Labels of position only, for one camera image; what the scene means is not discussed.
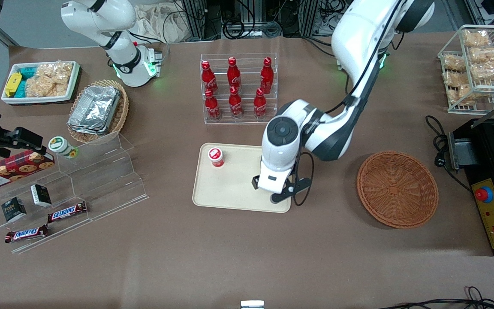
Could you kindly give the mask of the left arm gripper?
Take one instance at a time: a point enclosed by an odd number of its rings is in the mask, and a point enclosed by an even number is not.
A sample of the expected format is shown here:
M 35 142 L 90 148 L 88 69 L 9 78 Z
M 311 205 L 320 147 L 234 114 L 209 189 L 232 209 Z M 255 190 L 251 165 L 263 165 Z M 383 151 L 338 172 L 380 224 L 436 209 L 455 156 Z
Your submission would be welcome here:
M 259 175 L 252 178 L 252 186 L 254 190 L 259 188 L 280 194 L 286 185 L 286 180 L 292 174 L 295 163 L 294 161 L 286 162 L 270 162 L 261 161 Z

